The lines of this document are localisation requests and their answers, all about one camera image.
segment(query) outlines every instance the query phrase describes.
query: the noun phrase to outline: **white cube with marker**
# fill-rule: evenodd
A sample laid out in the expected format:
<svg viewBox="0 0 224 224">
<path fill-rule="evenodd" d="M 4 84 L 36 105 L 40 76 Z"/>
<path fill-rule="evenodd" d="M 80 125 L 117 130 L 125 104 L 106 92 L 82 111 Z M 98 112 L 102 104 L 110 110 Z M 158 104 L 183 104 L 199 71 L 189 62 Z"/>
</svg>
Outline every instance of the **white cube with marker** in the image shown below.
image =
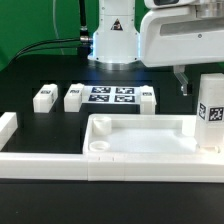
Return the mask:
<svg viewBox="0 0 224 224">
<path fill-rule="evenodd" d="M 200 147 L 224 145 L 224 75 L 201 76 L 195 139 Z"/>
<path fill-rule="evenodd" d="M 140 114 L 155 114 L 157 103 L 153 87 L 140 87 L 140 94 Z"/>
<path fill-rule="evenodd" d="M 70 86 L 65 98 L 65 112 L 79 112 L 82 105 L 83 84 L 73 84 Z"/>
<path fill-rule="evenodd" d="M 35 113 L 49 113 L 58 98 L 58 87 L 55 84 L 44 85 L 33 98 Z"/>
</svg>

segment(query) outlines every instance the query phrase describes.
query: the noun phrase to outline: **green screen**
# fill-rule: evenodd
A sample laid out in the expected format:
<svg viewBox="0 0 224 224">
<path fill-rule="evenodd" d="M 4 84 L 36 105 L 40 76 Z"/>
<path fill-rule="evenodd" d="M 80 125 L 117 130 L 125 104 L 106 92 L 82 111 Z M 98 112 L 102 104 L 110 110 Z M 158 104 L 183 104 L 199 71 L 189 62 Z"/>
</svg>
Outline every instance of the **green screen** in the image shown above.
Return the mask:
<svg viewBox="0 0 224 224">
<path fill-rule="evenodd" d="M 79 36 L 79 1 L 57 0 L 56 22 L 60 38 Z M 99 0 L 86 0 L 89 31 L 98 27 Z M 144 0 L 136 0 L 136 28 L 139 30 L 144 14 Z M 43 40 L 56 39 L 53 26 L 53 0 L 0 0 L 0 69 L 22 48 Z M 75 49 L 65 49 L 65 54 L 76 54 Z M 41 51 L 61 54 L 60 50 Z"/>
</svg>

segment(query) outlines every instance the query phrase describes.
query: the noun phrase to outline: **qr code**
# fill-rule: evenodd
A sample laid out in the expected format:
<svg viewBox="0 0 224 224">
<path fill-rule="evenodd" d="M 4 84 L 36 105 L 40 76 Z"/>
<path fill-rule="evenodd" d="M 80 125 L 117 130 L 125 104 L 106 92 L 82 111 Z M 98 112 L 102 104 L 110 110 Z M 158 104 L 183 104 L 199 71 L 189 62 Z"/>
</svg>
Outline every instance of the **qr code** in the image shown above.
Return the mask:
<svg viewBox="0 0 224 224">
<path fill-rule="evenodd" d="M 50 90 L 42 90 L 42 91 L 41 91 L 41 94 L 50 94 L 50 93 L 51 93 Z"/>
<path fill-rule="evenodd" d="M 92 93 L 110 93 L 110 87 L 93 87 Z"/>
<path fill-rule="evenodd" d="M 206 116 L 206 107 L 200 103 L 200 108 L 199 108 L 199 116 L 205 120 Z"/>
<path fill-rule="evenodd" d="M 223 107 L 210 108 L 209 121 L 222 121 Z"/>
<path fill-rule="evenodd" d="M 90 102 L 109 102 L 109 95 L 90 95 Z"/>
<path fill-rule="evenodd" d="M 135 103 L 134 96 L 115 96 L 116 103 Z"/>
<path fill-rule="evenodd" d="M 77 90 L 77 89 L 72 89 L 72 90 L 70 91 L 71 94 L 78 94 L 79 92 L 80 92 L 80 91 Z"/>
<path fill-rule="evenodd" d="M 142 95 L 143 96 L 152 96 L 152 93 L 150 93 L 150 92 L 144 92 L 144 93 L 142 93 Z"/>
<path fill-rule="evenodd" d="M 118 94 L 134 94 L 135 93 L 135 88 L 116 88 L 116 93 Z"/>
</svg>

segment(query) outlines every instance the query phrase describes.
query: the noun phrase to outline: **black tabletop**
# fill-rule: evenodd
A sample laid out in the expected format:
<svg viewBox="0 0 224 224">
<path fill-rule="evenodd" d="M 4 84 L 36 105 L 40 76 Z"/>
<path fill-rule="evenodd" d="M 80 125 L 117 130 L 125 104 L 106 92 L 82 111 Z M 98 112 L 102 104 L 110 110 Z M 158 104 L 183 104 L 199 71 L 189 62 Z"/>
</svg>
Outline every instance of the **black tabletop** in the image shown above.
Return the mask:
<svg viewBox="0 0 224 224">
<path fill-rule="evenodd" d="M 19 128 L 4 152 L 81 154 L 92 113 L 138 114 L 137 105 L 83 104 L 65 113 L 71 84 L 154 87 L 157 114 L 195 114 L 200 75 L 223 72 L 218 64 L 187 66 L 193 96 L 183 97 L 172 68 L 106 71 L 76 56 L 34 55 L 0 72 L 0 115 L 17 112 Z M 58 85 L 49 114 L 33 112 L 44 84 Z M 78 182 L 0 180 L 0 223 L 181 223 L 222 224 L 224 185 L 209 183 Z"/>
</svg>

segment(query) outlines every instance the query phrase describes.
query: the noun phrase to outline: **white plastic tray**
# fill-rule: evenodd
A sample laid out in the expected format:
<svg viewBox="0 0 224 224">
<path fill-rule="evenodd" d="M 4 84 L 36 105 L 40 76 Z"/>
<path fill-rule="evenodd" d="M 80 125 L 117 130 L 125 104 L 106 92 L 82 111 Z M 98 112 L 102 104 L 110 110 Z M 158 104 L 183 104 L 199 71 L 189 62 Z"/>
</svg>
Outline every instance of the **white plastic tray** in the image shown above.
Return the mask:
<svg viewBox="0 0 224 224">
<path fill-rule="evenodd" d="M 91 115 L 83 148 L 88 179 L 223 182 L 224 154 L 197 148 L 195 120 L 195 116 Z"/>
</svg>

